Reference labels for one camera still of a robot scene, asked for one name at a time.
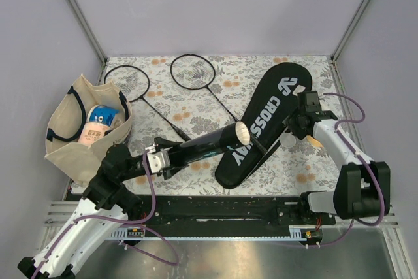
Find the printed logo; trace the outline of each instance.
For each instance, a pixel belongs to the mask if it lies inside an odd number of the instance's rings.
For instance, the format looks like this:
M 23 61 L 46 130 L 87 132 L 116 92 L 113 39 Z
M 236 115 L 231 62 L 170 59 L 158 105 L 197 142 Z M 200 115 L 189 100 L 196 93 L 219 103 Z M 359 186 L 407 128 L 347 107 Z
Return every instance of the printed logo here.
M 282 78 L 277 87 L 283 93 L 284 96 L 288 96 L 291 93 L 289 86 L 294 86 L 297 82 L 297 78 Z M 260 137 L 261 133 L 267 126 L 267 123 L 271 120 L 273 114 L 277 111 L 277 108 L 279 106 L 280 99 L 278 99 L 276 96 L 272 96 L 268 100 L 264 108 L 261 110 L 258 117 L 256 117 L 255 122 L 251 125 L 249 130 L 251 131 L 251 133 L 255 135 L 257 139 Z M 242 161 L 245 159 L 252 146 L 253 143 L 250 142 L 247 146 L 237 148 L 233 152 L 233 157 L 235 158 L 236 164 L 238 166 L 241 165 Z
M 289 86 L 294 86 L 298 82 L 297 78 L 282 78 L 280 83 L 277 85 L 279 91 L 283 93 L 283 95 L 288 96 L 291 92 Z

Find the racket strings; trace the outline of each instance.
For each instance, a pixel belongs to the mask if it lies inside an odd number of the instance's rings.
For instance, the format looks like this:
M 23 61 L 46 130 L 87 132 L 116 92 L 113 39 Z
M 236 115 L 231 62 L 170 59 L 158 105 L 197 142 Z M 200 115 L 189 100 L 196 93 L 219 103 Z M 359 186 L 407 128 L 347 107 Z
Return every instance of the racket strings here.
M 189 90 L 207 88 L 216 75 L 208 60 L 192 54 L 177 57 L 171 63 L 170 72 L 179 86 Z
M 108 71 L 104 77 L 104 83 L 109 80 L 113 80 L 130 102 L 143 98 L 150 88 L 148 75 L 131 65 L 122 65 Z

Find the gray wall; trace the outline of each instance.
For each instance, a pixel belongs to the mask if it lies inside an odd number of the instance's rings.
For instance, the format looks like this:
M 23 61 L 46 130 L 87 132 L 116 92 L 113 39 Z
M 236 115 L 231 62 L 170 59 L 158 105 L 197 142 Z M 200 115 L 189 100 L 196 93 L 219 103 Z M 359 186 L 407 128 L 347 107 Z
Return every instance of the gray wall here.
M 67 177 L 44 160 L 46 124 L 80 75 L 100 64 L 65 0 L 0 0 L 0 269 L 21 278 Z
M 361 0 L 77 0 L 108 56 L 325 54 Z
M 372 0 L 337 64 L 364 106 L 367 152 L 392 170 L 393 204 L 418 265 L 418 0 Z

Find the black racket cover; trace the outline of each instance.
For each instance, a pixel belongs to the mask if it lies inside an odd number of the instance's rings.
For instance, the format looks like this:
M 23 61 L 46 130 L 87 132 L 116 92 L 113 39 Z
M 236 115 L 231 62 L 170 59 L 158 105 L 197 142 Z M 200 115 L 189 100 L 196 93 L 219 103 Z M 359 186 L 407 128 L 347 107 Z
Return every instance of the black racket cover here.
M 306 68 L 290 62 L 275 65 L 261 78 L 241 121 L 269 149 L 285 130 L 283 121 L 297 109 L 297 93 L 311 89 L 312 77 Z M 224 188 L 233 189 L 250 175 L 262 156 L 251 144 L 226 152 L 215 178 Z

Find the canvas tote bag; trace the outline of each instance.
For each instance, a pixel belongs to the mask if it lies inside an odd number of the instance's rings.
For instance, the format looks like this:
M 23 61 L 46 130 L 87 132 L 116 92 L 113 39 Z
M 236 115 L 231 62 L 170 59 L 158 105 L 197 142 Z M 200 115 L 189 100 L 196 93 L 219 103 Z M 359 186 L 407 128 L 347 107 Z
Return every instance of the canvas tote bag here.
M 124 114 L 125 122 L 90 146 L 77 143 L 88 112 L 95 105 L 119 110 Z M 113 82 L 93 86 L 81 75 L 48 123 L 45 158 L 75 182 L 89 182 L 96 175 L 107 150 L 127 140 L 132 120 L 131 104 Z

